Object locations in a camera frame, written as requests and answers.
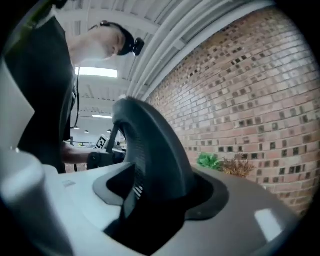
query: brick wall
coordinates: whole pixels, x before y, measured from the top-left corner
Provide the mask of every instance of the brick wall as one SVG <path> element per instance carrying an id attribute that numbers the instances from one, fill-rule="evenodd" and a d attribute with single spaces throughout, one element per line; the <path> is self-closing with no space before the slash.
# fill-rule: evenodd
<path id="1" fill-rule="evenodd" d="M 320 175 L 318 66 L 275 8 L 256 11 L 190 53 L 148 98 L 195 164 L 200 152 L 256 169 L 248 177 L 298 213 Z"/>

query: brown plant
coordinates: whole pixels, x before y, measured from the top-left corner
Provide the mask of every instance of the brown plant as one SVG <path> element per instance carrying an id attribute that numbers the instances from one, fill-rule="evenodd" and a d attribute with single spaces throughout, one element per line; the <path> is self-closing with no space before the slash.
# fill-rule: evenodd
<path id="1" fill-rule="evenodd" d="M 248 160 L 243 160 L 242 154 L 236 154 L 233 159 L 222 158 L 221 171 L 225 174 L 231 174 L 245 178 L 255 168 Z"/>

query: rectangular light fixture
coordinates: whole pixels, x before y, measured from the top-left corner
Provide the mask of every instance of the rectangular light fixture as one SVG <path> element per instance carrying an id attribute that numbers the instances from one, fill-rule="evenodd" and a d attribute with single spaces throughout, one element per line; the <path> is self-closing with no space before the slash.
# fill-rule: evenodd
<path id="1" fill-rule="evenodd" d="M 76 67 L 75 74 L 77 75 L 78 72 L 79 72 L 79 68 Z M 118 71 L 115 69 L 108 69 L 108 68 L 80 67 L 79 75 L 117 78 Z"/>
<path id="2" fill-rule="evenodd" d="M 107 116 L 107 115 L 93 114 L 92 116 L 93 116 L 94 118 L 107 118 L 107 119 L 112 119 L 112 116 Z"/>

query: black apron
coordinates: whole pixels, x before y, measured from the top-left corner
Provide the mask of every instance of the black apron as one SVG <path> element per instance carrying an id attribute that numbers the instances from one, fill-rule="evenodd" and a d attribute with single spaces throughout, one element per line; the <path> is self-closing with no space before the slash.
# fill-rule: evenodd
<path id="1" fill-rule="evenodd" d="M 55 17 L 34 29 L 19 49 L 6 56 L 8 68 L 35 113 L 19 149 L 42 164 L 65 173 L 61 145 L 70 139 L 70 114 L 75 84 L 65 31 Z"/>

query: white ceiling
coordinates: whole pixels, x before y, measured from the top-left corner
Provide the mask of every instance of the white ceiling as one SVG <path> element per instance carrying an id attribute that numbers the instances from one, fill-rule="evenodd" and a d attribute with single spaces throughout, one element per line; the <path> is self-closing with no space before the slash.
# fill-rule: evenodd
<path id="1" fill-rule="evenodd" d="M 177 62 L 177 57 L 185 57 L 190 52 L 185 49 L 192 50 L 199 45 L 194 44 L 194 41 L 201 31 L 229 12 L 247 3 L 252 4 L 251 2 L 252 0 L 68 1 L 57 15 L 67 38 L 86 33 L 92 26 L 106 20 L 120 24 L 135 39 L 140 37 L 145 41 L 139 57 L 128 54 L 106 61 L 83 63 L 85 67 L 118 70 L 118 78 L 80 76 L 79 120 L 83 120 L 80 123 L 94 126 L 97 122 L 90 122 L 95 120 L 92 115 L 111 115 L 112 106 L 120 95 L 145 99 L 169 73 L 165 67 L 171 67 Z M 75 106 L 72 111 L 72 122 L 75 121 L 76 109 Z M 110 119 L 103 122 L 107 126 L 112 125 Z"/>

